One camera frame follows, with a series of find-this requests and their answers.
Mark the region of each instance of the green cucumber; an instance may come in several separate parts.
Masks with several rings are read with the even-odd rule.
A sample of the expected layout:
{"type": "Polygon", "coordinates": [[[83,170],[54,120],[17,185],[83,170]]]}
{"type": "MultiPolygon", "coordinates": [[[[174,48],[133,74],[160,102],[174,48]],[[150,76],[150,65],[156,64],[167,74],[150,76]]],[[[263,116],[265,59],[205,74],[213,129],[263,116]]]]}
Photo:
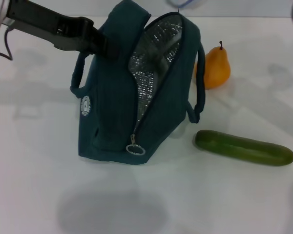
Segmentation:
{"type": "Polygon", "coordinates": [[[293,162],[293,151],[287,147],[212,130],[199,131],[195,144],[209,152],[253,163],[284,166],[293,162]]]}

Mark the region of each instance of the teal lunch bag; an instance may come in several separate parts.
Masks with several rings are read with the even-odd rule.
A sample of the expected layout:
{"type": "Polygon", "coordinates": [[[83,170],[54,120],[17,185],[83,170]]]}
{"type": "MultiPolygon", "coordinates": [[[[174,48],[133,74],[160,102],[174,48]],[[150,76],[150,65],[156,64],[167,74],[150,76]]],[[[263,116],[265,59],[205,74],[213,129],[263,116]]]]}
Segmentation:
{"type": "Polygon", "coordinates": [[[93,58],[79,88],[88,56],[80,53],[71,91],[81,99],[79,155],[99,161],[146,163],[185,119],[198,123],[204,108],[205,53],[200,31],[178,12],[149,24],[150,14],[123,0],[100,31],[120,47],[116,61],[93,58]],[[197,104],[188,102],[198,54],[197,104]]]}

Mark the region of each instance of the bag handle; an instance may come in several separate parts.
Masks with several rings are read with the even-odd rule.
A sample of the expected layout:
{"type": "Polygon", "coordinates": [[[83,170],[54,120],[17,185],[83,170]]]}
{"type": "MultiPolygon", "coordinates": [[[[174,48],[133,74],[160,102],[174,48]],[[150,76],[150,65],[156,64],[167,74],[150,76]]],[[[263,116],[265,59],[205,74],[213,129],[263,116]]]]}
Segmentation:
{"type": "Polygon", "coordinates": [[[196,73],[196,89],[197,100],[194,110],[191,104],[187,103],[187,113],[191,123],[198,123],[200,121],[200,113],[204,109],[205,105],[205,85],[204,85],[204,73],[205,73],[205,53],[202,44],[198,50],[198,62],[196,73]]]}
{"type": "Polygon", "coordinates": [[[75,94],[77,98],[82,98],[85,93],[85,86],[79,88],[80,82],[82,81],[83,73],[84,73],[84,61],[86,57],[89,56],[90,53],[79,53],[76,66],[74,69],[74,73],[72,76],[72,82],[70,86],[70,91],[75,94]]]}

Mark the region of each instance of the white table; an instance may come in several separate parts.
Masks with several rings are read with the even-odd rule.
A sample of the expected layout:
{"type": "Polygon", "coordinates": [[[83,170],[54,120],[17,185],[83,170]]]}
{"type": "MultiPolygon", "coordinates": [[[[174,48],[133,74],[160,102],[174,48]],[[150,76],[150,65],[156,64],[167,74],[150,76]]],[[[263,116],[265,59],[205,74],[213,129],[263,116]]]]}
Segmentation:
{"type": "MultiPolygon", "coordinates": [[[[293,164],[192,144],[213,129],[293,150],[292,23],[191,20],[206,52],[223,41],[232,77],[207,92],[200,123],[182,123],[143,166],[78,157],[79,101],[69,91],[77,52],[11,32],[15,61],[0,58],[0,234],[293,234],[293,164]]],[[[195,95],[192,86],[192,104],[195,95]]]]}

